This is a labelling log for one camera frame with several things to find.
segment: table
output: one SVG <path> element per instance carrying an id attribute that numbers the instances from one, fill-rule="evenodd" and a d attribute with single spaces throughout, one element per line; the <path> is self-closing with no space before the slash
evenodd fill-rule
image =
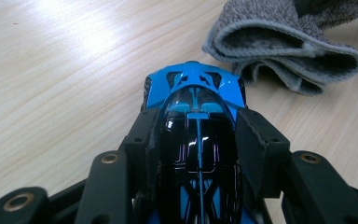
<path id="1" fill-rule="evenodd" d="M 224 2 L 0 1 L 0 197 L 87 177 L 128 133 L 148 74 L 186 61 L 228 68 L 200 49 Z M 326 35 L 358 49 L 358 20 Z M 358 188 L 358 75 L 309 97 L 266 71 L 246 94 L 292 151 L 325 156 Z M 268 207 L 283 223 L 280 201 Z"/>

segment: wood grain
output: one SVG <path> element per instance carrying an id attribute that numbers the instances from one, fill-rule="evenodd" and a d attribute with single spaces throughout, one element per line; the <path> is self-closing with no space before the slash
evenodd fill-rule
<path id="1" fill-rule="evenodd" d="M 145 77 L 169 64 L 227 68 L 200 49 L 224 1 L 0 1 L 0 197 L 49 195 L 88 175 L 136 118 Z M 326 32 L 358 49 L 358 20 Z M 358 75 L 307 97 L 266 73 L 248 105 L 292 151 L 325 156 L 358 188 Z M 284 223 L 279 200 L 268 200 Z"/>

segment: gray cloth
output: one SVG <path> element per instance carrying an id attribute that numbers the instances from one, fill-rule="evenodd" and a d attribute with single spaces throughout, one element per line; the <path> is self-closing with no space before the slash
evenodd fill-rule
<path id="1" fill-rule="evenodd" d="M 228 0 L 202 49 L 231 63 L 246 85 L 267 66 L 290 90 L 320 94 L 326 83 L 358 73 L 358 51 L 330 43 L 323 33 L 356 18 L 358 0 L 338 0 L 300 18 L 293 0 Z"/>

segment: folded towel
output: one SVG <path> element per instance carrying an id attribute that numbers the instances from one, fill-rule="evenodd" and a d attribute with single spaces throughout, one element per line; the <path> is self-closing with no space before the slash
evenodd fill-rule
<path id="1" fill-rule="evenodd" d="M 326 83 L 358 73 L 358 51 L 330 43 L 323 33 L 358 18 L 358 0 L 330 1 L 307 14 L 297 12 L 294 0 L 228 0 L 202 49 L 231 63 L 246 85 L 267 66 L 290 90 L 320 94 Z"/>

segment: light wood surface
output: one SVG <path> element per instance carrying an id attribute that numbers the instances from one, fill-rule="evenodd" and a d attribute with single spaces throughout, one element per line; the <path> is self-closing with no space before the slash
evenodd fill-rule
<path id="1" fill-rule="evenodd" d="M 134 122 L 145 77 L 200 61 L 224 1 L 0 1 L 0 197 L 40 186 L 49 195 L 84 179 Z M 358 20 L 326 32 L 358 49 Z M 358 75 L 308 97 L 266 74 L 248 106 L 290 141 L 325 156 L 358 188 Z M 279 200 L 268 200 L 283 223 Z"/>

